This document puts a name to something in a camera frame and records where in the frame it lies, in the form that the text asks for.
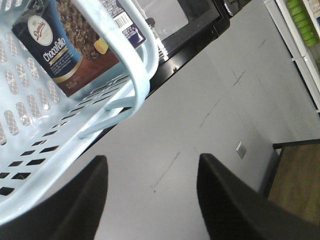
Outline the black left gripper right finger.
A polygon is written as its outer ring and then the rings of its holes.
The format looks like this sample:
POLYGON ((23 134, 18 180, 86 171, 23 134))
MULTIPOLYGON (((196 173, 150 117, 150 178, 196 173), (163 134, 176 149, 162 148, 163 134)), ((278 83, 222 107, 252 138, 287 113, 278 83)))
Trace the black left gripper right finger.
POLYGON ((318 240, 320 228, 245 184, 211 153, 199 156, 196 192, 211 240, 318 240))

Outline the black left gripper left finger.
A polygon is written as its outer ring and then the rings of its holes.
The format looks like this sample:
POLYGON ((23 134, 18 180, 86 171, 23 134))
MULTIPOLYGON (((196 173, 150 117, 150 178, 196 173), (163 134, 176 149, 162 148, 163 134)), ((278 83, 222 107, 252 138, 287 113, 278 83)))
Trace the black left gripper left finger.
POLYGON ((108 192, 108 163, 95 156, 46 200, 0 227, 2 240, 93 240, 108 192))

